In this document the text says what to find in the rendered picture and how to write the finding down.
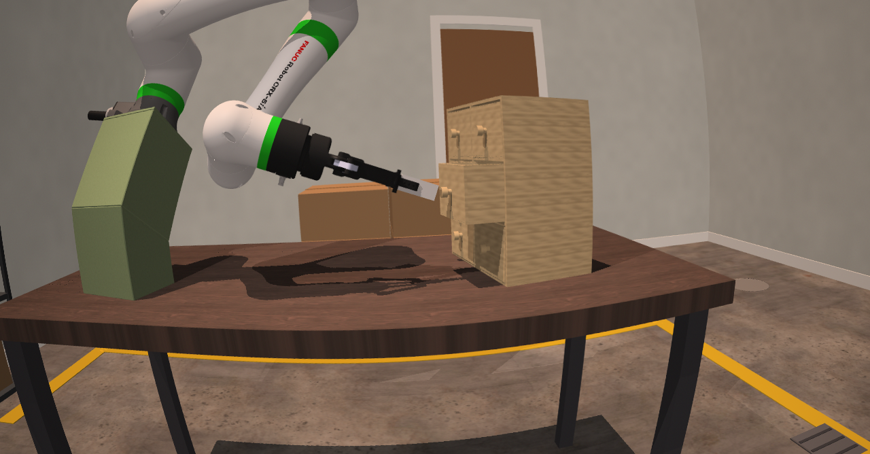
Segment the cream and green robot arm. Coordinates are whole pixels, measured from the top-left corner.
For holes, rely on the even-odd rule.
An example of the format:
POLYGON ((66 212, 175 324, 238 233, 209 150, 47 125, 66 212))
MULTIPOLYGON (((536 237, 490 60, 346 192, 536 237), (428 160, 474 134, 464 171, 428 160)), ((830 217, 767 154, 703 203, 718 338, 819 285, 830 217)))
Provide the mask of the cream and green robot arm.
MULTIPOLYGON (((202 62, 191 33, 229 18, 291 0, 138 0, 128 13, 128 38, 146 70, 136 102, 117 102, 100 120, 155 107, 177 131, 202 62), (113 109, 114 110, 113 110, 113 109)), ((247 184, 256 168, 279 175, 279 185, 301 172, 311 140, 310 126, 283 119, 296 96, 358 23, 357 0, 309 0, 296 25, 246 102, 226 101, 204 123, 207 168, 227 190, 247 184), (248 165, 248 166, 246 166, 248 165)))

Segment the light wooden chest of drawers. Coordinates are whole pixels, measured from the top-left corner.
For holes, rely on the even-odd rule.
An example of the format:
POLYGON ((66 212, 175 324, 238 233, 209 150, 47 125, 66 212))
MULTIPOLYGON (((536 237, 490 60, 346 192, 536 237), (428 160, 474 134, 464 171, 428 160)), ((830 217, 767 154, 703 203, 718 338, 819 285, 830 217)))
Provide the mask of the light wooden chest of drawers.
POLYGON ((447 108, 448 113, 500 102, 504 162, 506 287, 591 273, 593 172, 589 101, 500 95, 447 108), (456 109, 456 110, 455 110, 456 109))

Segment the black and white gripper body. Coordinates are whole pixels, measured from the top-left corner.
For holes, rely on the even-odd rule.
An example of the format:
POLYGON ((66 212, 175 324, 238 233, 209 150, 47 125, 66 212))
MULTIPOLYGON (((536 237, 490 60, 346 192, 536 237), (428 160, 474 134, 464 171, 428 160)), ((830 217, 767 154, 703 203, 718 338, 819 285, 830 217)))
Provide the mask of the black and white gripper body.
POLYGON ((334 165, 334 160, 347 162, 348 159, 342 156, 333 156, 329 154, 330 144, 332 139, 328 136, 313 134, 307 150, 307 156, 302 163, 301 176, 309 179, 321 178, 324 167, 334 169, 335 171, 345 172, 345 168, 340 168, 334 165))

